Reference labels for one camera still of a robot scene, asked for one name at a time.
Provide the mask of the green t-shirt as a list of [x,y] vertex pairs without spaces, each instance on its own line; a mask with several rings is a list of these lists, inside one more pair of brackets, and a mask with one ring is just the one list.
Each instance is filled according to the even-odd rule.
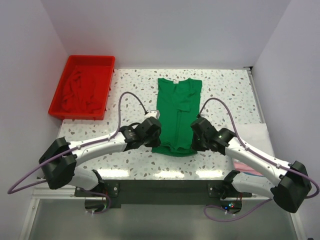
[[156,108],[159,110],[161,134],[160,146],[153,153],[171,157],[188,157],[197,151],[192,149],[191,123],[200,112],[203,82],[188,78],[183,81],[158,79]]

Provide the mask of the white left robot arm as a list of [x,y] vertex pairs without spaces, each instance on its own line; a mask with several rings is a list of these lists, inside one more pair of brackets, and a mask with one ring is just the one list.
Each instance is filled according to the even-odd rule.
[[66,185],[91,191],[101,182],[96,170],[87,170],[81,164],[95,158],[138,149],[141,146],[160,145],[161,123],[151,116],[136,127],[122,126],[110,134],[83,141],[57,138],[39,159],[40,168],[51,190]]

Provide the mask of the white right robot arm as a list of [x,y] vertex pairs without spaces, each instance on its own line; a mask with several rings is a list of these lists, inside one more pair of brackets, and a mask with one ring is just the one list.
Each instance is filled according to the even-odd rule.
[[227,193],[251,193],[273,200],[280,208],[296,213],[311,191],[311,180],[306,167],[295,161],[289,163],[275,158],[246,143],[236,130],[217,130],[206,118],[199,117],[190,125],[193,131],[192,148],[196,151],[212,151],[244,163],[260,176],[246,176],[232,170],[223,179],[221,198]]

